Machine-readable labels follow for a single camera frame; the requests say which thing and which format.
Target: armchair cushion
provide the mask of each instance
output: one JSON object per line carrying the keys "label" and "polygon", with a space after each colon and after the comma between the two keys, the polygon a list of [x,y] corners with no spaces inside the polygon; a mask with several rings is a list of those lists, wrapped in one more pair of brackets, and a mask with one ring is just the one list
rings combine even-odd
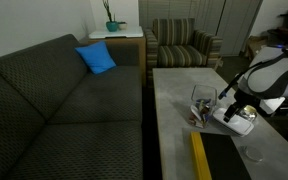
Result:
{"label": "armchair cushion", "polygon": [[194,19],[154,19],[153,31],[159,45],[192,43]]}
{"label": "armchair cushion", "polygon": [[158,67],[196,67],[206,65],[206,56],[193,46],[160,46]]}

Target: marble table top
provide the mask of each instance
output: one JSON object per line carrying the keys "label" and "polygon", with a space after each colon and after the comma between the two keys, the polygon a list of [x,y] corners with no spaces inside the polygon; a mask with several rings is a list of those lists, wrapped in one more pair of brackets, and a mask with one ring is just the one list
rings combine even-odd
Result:
{"label": "marble table top", "polygon": [[[254,121],[254,129],[244,137],[216,120],[210,121],[205,129],[188,124],[194,85],[212,86],[218,92],[227,86],[213,69],[155,68],[153,77],[163,179],[196,179],[189,139],[192,131],[231,135],[252,179],[288,179],[288,142],[260,115]],[[227,108],[233,103],[234,92],[231,89],[226,98],[218,100],[218,107]],[[257,148],[263,161],[249,160],[242,153],[242,146]]]}

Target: white robot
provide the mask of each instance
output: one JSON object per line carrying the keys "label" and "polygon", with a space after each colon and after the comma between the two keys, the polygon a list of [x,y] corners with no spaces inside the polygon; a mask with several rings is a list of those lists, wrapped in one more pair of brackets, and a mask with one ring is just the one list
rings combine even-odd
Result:
{"label": "white robot", "polygon": [[245,105],[271,114],[281,105],[284,97],[288,97],[288,49],[267,48],[266,51],[263,52],[266,55],[260,51],[250,67],[239,73],[219,95],[219,99],[225,97],[239,81],[234,94],[236,102],[224,113],[225,122],[228,123]]}

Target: glass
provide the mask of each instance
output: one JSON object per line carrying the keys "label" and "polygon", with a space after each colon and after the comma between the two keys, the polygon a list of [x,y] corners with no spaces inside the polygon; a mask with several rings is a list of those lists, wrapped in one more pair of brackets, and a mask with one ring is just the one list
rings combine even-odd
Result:
{"label": "glass", "polygon": [[191,96],[191,125],[205,128],[213,116],[217,102],[217,90],[211,86],[195,85]]}
{"label": "glass", "polygon": [[242,152],[246,157],[254,162],[261,162],[263,160],[263,154],[252,146],[242,146]]}
{"label": "glass", "polygon": [[257,117],[257,112],[253,106],[246,105],[243,109],[240,110],[238,115],[253,123]]}

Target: sofa cushion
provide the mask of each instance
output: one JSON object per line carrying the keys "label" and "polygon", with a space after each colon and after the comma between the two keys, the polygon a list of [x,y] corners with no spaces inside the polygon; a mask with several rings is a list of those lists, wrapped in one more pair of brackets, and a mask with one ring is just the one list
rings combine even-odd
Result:
{"label": "sofa cushion", "polygon": [[142,97],[138,66],[117,66],[88,74],[48,122],[141,120]]}
{"label": "sofa cushion", "polygon": [[194,67],[206,65],[206,56],[193,46],[160,46],[158,67]]}
{"label": "sofa cushion", "polygon": [[44,123],[38,111],[0,76],[0,179]]}
{"label": "sofa cushion", "polygon": [[94,74],[102,73],[115,67],[113,59],[107,51],[105,41],[99,41],[85,47],[75,48]]}
{"label": "sofa cushion", "polygon": [[188,45],[192,43],[194,19],[154,19],[153,32],[159,45]]}
{"label": "sofa cushion", "polygon": [[108,44],[107,50],[117,66],[139,66],[137,44]]}
{"label": "sofa cushion", "polygon": [[48,125],[8,179],[142,179],[140,122]]}
{"label": "sofa cushion", "polygon": [[78,45],[66,35],[1,57],[0,74],[48,119],[86,74]]}

